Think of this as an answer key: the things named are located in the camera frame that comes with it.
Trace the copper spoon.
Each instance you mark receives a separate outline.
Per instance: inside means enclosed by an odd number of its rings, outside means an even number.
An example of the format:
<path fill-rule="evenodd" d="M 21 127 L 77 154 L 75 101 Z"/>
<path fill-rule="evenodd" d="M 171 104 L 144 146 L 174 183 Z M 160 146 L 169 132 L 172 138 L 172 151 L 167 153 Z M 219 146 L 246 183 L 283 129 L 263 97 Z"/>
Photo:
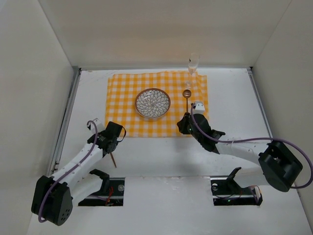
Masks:
<path fill-rule="evenodd" d="M 191 91 L 189 89 L 186 89 L 183 91 L 182 95 L 186 99 L 186 112 L 188 113 L 188 99 L 191 97 Z"/>

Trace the patterned ceramic plate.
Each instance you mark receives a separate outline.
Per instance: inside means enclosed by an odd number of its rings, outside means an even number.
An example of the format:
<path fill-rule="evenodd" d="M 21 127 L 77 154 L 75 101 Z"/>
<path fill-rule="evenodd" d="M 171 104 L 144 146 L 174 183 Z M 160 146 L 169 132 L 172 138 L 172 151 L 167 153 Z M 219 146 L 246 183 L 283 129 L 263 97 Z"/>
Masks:
<path fill-rule="evenodd" d="M 142 117 L 157 119 L 167 114 L 171 107 L 171 99 L 161 89 L 148 88 L 136 96 L 134 106 L 137 113 Z"/>

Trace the yellow white checkered cloth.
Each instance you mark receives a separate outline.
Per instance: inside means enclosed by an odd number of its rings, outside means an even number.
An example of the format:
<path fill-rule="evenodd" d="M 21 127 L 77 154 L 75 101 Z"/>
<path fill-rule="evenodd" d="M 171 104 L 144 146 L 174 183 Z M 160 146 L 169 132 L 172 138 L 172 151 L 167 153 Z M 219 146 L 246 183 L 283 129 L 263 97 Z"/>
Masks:
<path fill-rule="evenodd" d="M 142 74 L 115 74 L 108 79 L 105 123 L 109 121 L 125 127 L 127 137 L 161 138 L 182 137 L 177 127 L 186 111 L 186 99 L 182 93 L 186 90 L 187 71 L 161 71 Z M 134 106 L 136 96 L 145 89 L 158 88 L 165 91 L 171 99 L 167 114 L 157 119 L 144 118 Z M 201 101 L 208 116 L 207 76 L 193 75 L 191 97 L 188 106 Z"/>

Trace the clear champagne flute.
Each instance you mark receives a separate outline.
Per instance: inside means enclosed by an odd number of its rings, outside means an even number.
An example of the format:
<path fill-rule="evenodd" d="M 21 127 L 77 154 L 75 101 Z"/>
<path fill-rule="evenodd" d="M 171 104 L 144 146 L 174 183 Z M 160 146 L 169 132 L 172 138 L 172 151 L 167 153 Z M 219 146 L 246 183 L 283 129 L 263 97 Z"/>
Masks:
<path fill-rule="evenodd" d="M 200 61 L 200 56 L 197 53 L 191 53 L 188 59 L 188 75 L 185 80 L 185 86 L 190 89 L 192 86 L 193 75 L 196 74 L 198 65 Z"/>

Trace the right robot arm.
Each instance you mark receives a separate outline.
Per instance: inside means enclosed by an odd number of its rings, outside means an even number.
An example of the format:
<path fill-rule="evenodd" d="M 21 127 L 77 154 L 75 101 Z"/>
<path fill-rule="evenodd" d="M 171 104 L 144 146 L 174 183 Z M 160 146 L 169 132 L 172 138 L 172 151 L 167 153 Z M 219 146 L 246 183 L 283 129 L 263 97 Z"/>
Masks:
<path fill-rule="evenodd" d="M 204 115 L 191 115 L 188 112 L 177 122 L 177 127 L 181 134 L 191 135 L 208 152 L 233 156 L 258 165 L 255 171 L 240 177 L 245 187 L 252 184 L 270 185 L 278 191 L 287 192 L 303 169 L 301 162 L 283 141 L 232 140 L 224 132 L 212 129 Z"/>

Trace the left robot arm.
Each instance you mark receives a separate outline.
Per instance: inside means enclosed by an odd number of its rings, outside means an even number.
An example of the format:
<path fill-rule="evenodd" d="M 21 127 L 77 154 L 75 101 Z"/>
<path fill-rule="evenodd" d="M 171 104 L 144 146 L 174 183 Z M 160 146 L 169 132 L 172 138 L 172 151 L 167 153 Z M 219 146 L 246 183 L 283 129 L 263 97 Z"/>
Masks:
<path fill-rule="evenodd" d="M 88 121 L 87 127 L 92 136 L 79 153 L 57 172 L 36 182 L 31 212 L 40 223 L 61 226 L 82 201 L 103 200 L 104 206 L 111 206 L 112 197 L 123 192 L 123 185 L 111 183 L 109 174 L 96 166 L 105 156 L 112 156 L 126 129 L 111 121 L 103 126 L 98 119 Z"/>

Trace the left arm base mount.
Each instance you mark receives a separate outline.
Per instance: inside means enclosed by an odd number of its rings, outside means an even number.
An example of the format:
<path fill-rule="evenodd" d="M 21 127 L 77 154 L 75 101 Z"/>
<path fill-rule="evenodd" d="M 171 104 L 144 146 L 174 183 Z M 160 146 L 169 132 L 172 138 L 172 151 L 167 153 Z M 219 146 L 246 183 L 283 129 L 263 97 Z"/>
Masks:
<path fill-rule="evenodd" d="M 124 203 L 125 178 L 111 178 L 98 169 L 90 172 L 102 180 L 99 191 L 78 203 L 79 207 L 121 207 Z"/>

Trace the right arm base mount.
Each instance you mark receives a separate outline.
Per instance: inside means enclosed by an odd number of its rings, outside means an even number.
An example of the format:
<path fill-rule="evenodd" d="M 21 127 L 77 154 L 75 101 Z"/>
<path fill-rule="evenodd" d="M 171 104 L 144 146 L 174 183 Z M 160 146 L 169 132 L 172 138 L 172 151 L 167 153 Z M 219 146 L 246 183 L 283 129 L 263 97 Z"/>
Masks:
<path fill-rule="evenodd" d="M 210 178 L 214 206 L 260 206 L 263 196 L 259 186 L 242 188 L 235 181 L 241 167 L 235 168 L 229 175 Z"/>

